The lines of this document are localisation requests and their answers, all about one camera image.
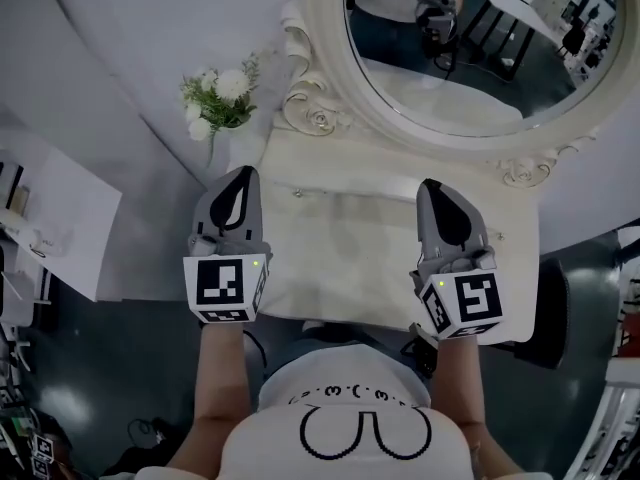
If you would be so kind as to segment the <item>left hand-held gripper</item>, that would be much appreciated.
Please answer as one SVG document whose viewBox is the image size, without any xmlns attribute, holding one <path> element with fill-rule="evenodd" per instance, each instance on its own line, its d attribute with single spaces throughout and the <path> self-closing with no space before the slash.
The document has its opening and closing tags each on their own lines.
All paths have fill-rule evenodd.
<svg viewBox="0 0 640 480">
<path fill-rule="evenodd" d="M 270 245 L 259 242 L 262 208 L 254 167 L 213 181 L 196 205 L 194 231 L 198 235 L 183 259 L 190 311 L 203 324 L 253 322 L 273 257 Z"/>
</svg>

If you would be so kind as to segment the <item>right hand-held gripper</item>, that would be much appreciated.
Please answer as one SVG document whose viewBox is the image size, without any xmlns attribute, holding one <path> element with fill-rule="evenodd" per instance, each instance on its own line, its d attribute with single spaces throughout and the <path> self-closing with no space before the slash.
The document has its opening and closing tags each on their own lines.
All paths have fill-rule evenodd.
<svg viewBox="0 0 640 480">
<path fill-rule="evenodd" d="M 479 210 L 463 194 L 431 178 L 419 186 L 416 210 L 424 260 L 410 277 L 435 337 L 477 336 L 499 325 L 503 309 L 497 264 L 494 250 L 484 248 L 488 238 Z"/>
</svg>

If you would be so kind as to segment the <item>blue jeans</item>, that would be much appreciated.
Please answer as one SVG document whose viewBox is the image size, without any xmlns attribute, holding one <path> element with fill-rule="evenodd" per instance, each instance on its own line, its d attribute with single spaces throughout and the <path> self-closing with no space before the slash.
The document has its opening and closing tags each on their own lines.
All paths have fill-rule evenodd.
<svg viewBox="0 0 640 480">
<path fill-rule="evenodd" d="M 403 361 L 403 356 L 365 332 L 361 327 L 351 324 L 306 322 L 299 339 L 290 347 L 292 357 L 299 358 L 305 354 L 342 346 L 366 345 L 382 354 Z"/>
</svg>

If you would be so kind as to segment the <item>person's left forearm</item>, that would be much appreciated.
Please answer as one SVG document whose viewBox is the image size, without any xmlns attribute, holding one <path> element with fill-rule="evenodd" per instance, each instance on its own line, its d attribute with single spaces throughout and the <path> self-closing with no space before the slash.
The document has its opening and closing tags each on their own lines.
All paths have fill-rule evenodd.
<svg viewBox="0 0 640 480">
<path fill-rule="evenodd" d="M 201 331 L 192 426 L 168 466 L 214 480 L 227 439 L 250 413 L 243 327 L 207 324 Z"/>
</svg>

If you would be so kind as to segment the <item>white flower bouquet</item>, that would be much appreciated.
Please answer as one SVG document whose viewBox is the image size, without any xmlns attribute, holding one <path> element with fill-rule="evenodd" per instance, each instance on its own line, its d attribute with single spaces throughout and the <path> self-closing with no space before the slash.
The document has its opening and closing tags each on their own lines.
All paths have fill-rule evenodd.
<svg viewBox="0 0 640 480">
<path fill-rule="evenodd" d="M 237 130 L 249 122 L 257 106 L 252 93 L 260 77 L 259 56 L 252 52 L 239 68 L 200 70 L 180 84 L 189 137 L 207 144 L 208 164 L 214 159 L 216 137 L 223 130 Z"/>
</svg>

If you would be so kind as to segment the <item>white printed T-shirt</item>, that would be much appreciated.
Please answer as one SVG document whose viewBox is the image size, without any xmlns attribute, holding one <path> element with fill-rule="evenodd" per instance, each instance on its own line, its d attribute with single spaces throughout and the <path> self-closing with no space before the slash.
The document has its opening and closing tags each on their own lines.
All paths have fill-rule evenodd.
<svg viewBox="0 0 640 480">
<path fill-rule="evenodd" d="M 417 375 L 364 345 L 309 352 L 263 384 L 217 480 L 474 480 L 461 430 Z"/>
</svg>

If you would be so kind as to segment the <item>white ornate oval mirror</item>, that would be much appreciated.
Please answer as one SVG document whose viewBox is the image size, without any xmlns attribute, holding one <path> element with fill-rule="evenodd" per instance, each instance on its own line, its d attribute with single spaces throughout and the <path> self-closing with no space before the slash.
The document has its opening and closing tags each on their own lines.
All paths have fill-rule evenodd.
<svg viewBox="0 0 640 480">
<path fill-rule="evenodd" d="M 578 150 L 640 81 L 640 0 L 621 0 L 621 28 L 602 71 L 551 108 L 523 117 L 489 93 L 363 58 L 345 0 L 289 3 L 282 25 L 297 62 L 282 106 L 310 136 L 379 133 L 444 161 L 490 164 L 509 186 L 531 188 L 559 155 Z"/>
</svg>

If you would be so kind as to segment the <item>white vanity table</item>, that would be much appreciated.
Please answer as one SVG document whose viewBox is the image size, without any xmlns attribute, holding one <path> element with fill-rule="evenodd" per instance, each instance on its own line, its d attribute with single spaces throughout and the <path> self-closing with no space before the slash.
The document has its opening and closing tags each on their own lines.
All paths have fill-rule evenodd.
<svg viewBox="0 0 640 480">
<path fill-rule="evenodd" d="M 501 277 L 504 321 L 484 345 L 528 340 L 539 263 L 536 192 L 514 189 L 472 167 L 412 151 L 379 133 L 310 136 L 278 121 L 221 131 L 211 171 L 253 165 L 260 175 L 263 233 L 274 254 L 263 313 L 406 330 L 432 323 L 413 292 L 420 254 L 415 197 L 436 179 L 464 195 L 506 239 L 490 245 Z M 341 194 L 335 202 L 288 200 L 271 183 Z"/>
</svg>

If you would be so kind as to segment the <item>white side cabinet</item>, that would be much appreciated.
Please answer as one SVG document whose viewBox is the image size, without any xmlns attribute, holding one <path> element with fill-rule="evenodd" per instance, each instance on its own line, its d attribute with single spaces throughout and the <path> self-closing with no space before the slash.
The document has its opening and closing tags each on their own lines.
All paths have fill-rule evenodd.
<svg viewBox="0 0 640 480">
<path fill-rule="evenodd" d="M 121 193 L 37 135 L 0 128 L 0 158 L 23 168 L 28 190 L 24 218 L 52 243 L 23 250 L 28 257 L 89 300 L 99 281 Z"/>
</svg>

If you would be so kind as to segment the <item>person's right forearm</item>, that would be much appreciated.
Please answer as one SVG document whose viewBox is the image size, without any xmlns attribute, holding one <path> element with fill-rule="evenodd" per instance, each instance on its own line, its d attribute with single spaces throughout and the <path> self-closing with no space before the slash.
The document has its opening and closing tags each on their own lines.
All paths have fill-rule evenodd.
<svg viewBox="0 0 640 480">
<path fill-rule="evenodd" d="M 474 480 L 482 480 L 482 434 L 486 430 L 479 345 L 474 336 L 447 339 L 438 344 L 437 365 L 431 381 L 432 408 L 462 431 L 471 458 Z"/>
</svg>

